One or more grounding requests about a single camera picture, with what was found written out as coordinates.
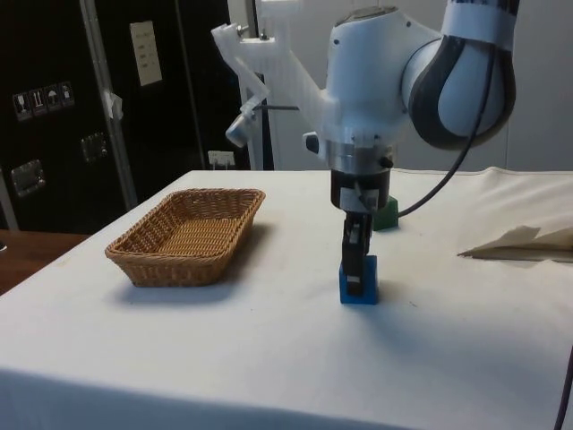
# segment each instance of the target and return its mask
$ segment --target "sticker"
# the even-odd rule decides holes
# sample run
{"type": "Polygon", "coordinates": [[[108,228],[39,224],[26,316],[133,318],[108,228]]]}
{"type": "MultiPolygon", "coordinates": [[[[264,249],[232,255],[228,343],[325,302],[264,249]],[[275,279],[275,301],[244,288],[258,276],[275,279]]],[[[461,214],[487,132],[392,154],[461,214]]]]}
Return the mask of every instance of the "sticker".
{"type": "Polygon", "coordinates": [[[132,33],[133,52],[137,73],[140,76],[140,85],[144,87],[162,81],[153,21],[135,22],[130,24],[129,28],[132,33]]]}
{"type": "Polygon", "coordinates": [[[62,107],[60,93],[57,91],[57,85],[50,85],[49,87],[44,88],[44,94],[46,95],[48,110],[58,110],[62,107]]]}
{"type": "Polygon", "coordinates": [[[38,88],[37,90],[28,93],[30,104],[32,105],[32,112],[35,116],[44,115],[47,112],[46,97],[44,90],[38,88]]]}
{"type": "Polygon", "coordinates": [[[340,189],[340,209],[347,212],[367,213],[378,210],[378,190],[363,191],[362,199],[358,197],[356,190],[352,188],[340,189]]]}
{"type": "Polygon", "coordinates": [[[30,99],[28,99],[28,93],[23,92],[21,94],[14,94],[12,96],[14,111],[16,112],[16,117],[18,121],[25,121],[32,118],[32,109],[30,106],[30,99]]]}
{"type": "Polygon", "coordinates": [[[60,98],[62,100],[62,106],[73,106],[75,105],[75,97],[73,96],[72,85],[69,82],[62,82],[60,87],[60,98]]]}

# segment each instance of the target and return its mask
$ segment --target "wall socket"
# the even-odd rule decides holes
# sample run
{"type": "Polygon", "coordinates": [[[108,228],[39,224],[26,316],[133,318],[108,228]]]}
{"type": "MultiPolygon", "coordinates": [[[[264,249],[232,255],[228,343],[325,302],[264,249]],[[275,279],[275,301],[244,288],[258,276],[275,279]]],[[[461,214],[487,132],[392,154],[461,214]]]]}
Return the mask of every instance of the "wall socket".
{"type": "Polygon", "coordinates": [[[230,150],[210,150],[209,164],[214,168],[234,168],[235,154],[230,150]]]}

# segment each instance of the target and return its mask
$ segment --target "wire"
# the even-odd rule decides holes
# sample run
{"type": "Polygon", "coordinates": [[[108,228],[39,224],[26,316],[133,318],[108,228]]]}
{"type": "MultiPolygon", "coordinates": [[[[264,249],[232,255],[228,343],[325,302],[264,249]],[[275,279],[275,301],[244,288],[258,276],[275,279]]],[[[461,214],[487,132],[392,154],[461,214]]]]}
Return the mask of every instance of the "wire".
{"type": "Polygon", "coordinates": [[[296,106],[259,105],[253,110],[269,111],[269,110],[300,110],[300,109],[296,106]]]}
{"type": "Polygon", "coordinates": [[[417,211],[422,206],[424,206],[427,202],[433,199],[437,193],[441,191],[441,189],[448,184],[450,179],[458,172],[459,168],[461,167],[462,163],[467,157],[467,153],[472,149],[472,146],[475,142],[475,137],[477,136],[479,129],[482,125],[483,114],[485,113],[485,109],[487,108],[487,101],[490,97],[490,89],[492,88],[492,79],[493,79],[493,67],[495,66],[495,54],[496,54],[496,47],[495,45],[490,45],[490,59],[487,64],[487,73],[486,73],[486,81],[485,86],[483,87],[483,95],[482,101],[480,103],[480,110],[479,115],[475,119],[474,129],[470,134],[469,138],[467,139],[466,147],[461,151],[459,154],[458,159],[449,170],[448,174],[437,184],[426,196],[420,200],[418,203],[415,203],[408,209],[401,211],[398,214],[399,218],[404,218],[407,215],[410,215],[412,212],[417,211]]]}
{"type": "Polygon", "coordinates": [[[571,349],[571,356],[569,357],[569,366],[567,368],[567,375],[565,376],[563,395],[561,396],[561,404],[559,407],[559,413],[557,414],[557,421],[555,422],[554,430],[561,430],[563,428],[563,423],[565,423],[565,416],[567,415],[567,408],[569,406],[569,397],[571,396],[572,385],[573,385],[573,348],[571,349]]]}

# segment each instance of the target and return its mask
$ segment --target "wooden floor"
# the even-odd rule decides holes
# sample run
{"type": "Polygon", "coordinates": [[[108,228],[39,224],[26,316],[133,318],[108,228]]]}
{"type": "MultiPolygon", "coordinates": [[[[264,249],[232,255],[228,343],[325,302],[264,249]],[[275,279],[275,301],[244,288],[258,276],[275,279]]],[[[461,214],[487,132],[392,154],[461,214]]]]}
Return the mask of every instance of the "wooden floor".
{"type": "Polygon", "coordinates": [[[7,246],[0,251],[0,296],[87,238],[0,230],[0,242],[7,246]]]}

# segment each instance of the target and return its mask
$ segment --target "brown basket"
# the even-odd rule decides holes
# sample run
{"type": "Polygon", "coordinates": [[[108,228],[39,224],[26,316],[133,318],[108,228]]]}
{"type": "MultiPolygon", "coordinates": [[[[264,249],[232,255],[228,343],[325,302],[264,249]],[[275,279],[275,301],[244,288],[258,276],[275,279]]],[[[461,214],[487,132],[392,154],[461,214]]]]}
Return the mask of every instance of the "brown basket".
{"type": "Polygon", "coordinates": [[[137,287],[216,282],[252,226],[265,193],[187,190],[172,193],[107,247],[137,287]]]}

